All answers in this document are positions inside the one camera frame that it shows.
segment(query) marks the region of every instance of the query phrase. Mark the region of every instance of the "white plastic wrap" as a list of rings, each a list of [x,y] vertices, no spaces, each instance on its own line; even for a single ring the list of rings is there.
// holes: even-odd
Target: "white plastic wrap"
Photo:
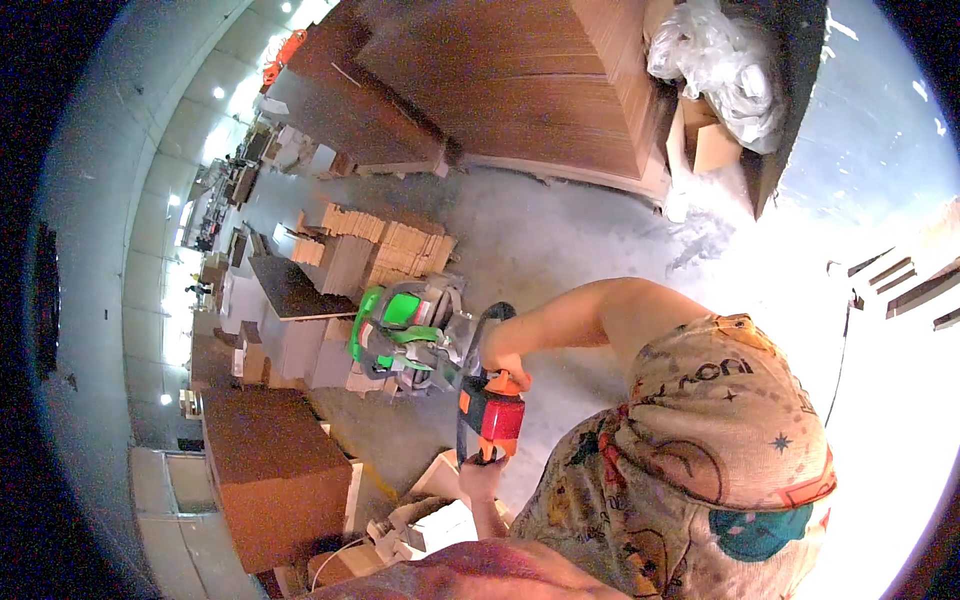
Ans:
[[[764,34],[746,19],[728,19],[716,0],[678,5],[660,24],[647,56],[658,79],[686,79],[684,96],[701,93],[740,143],[761,154],[780,144],[784,108]]]

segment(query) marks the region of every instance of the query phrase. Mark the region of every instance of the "factory floor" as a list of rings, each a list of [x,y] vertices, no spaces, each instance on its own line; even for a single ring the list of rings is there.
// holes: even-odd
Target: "factory floor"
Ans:
[[[645,277],[717,313],[750,313],[786,351],[823,415],[836,384],[849,287],[828,276],[823,249],[808,243],[815,224],[799,227],[803,216],[772,208],[755,223],[742,208],[720,204],[720,196],[698,199],[699,205],[713,205],[691,207],[678,225],[628,194],[573,182],[546,186],[495,169],[451,171],[442,180],[410,175],[319,181],[261,172],[250,201],[230,213],[224,229],[243,221],[270,237],[277,223],[293,228],[300,209],[308,225],[318,224],[316,201],[324,197],[358,208],[417,211],[459,240],[460,261],[448,270],[467,277],[465,305],[474,313],[498,300],[522,312],[595,279]],[[292,250],[289,242],[273,244],[280,254]],[[546,351],[525,363],[534,386],[526,396],[517,456],[500,487],[514,512],[533,492],[557,440],[625,395],[606,349]],[[367,464],[369,501],[359,509],[359,527],[389,505],[391,494],[403,495],[438,451],[454,445],[452,398],[390,404],[339,389],[311,395],[334,437]]]

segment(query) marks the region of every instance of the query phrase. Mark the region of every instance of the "orange extension cord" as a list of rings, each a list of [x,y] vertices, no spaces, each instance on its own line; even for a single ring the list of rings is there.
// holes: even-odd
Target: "orange extension cord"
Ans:
[[[276,53],[276,58],[268,62],[266,64],[267,68],[263,70],[264,85],[271,85],[276,81],[276,76],[280,74],[280,69],[290,61],[290,58],[294,56],[294,53],[297,52],[297,49],[300,48],[300,45],[303,44],[305,40],[305,29],[297,29],[293,32],[292,36],[284,40],[283,46],[279,52]]]

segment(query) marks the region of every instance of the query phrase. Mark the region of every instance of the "cardboard box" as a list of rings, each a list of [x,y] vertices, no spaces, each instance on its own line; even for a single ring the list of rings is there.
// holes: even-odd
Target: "cardboard box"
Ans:
[[[240,322],[240,343],[243,345],[243,375],[241,381],[246,384],[263,382],[267,353],[253,321]]]
[[[353,467],[286,390],[209,390],[204,445],[240,564],[248,573],[307,561],[341,536]]]
[[[742,152],[743,147],[706,100],[680,99],[667,138],[667,155],[675,178],[678,169],[700,174],[734,164]]]
[[[660,24],[673,12],[673,0],[648,0],[643,12],[643,42],[647,49],[657,34]]]

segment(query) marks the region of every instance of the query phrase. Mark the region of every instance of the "stacked wood planks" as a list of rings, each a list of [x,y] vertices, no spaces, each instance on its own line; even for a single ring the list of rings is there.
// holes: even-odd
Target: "stacked wood planks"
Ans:
[[[325,270],[322,294],[357,297],[363,294],[363,274],[373,253],[373,242],[355,235],[339,235],[327,242],[321,268]]]
[[[468,162],[665,194],[643,0],[368,1],[356,60]]]
[[[339,204],[328,203],[321,227],[329,235],[355,235],[371,242],[379,242],[386,224],[376,217],[358,210],[344,211]]]
[[[294,240],[294,251],[290,260],[319,267],[324,259],[325,246],[306,235],[297,235]]]
[[[412,277],[439,273],[454,244],[456,240],[448,235],[429,235],[394,221],[383,232],[373,267]]]

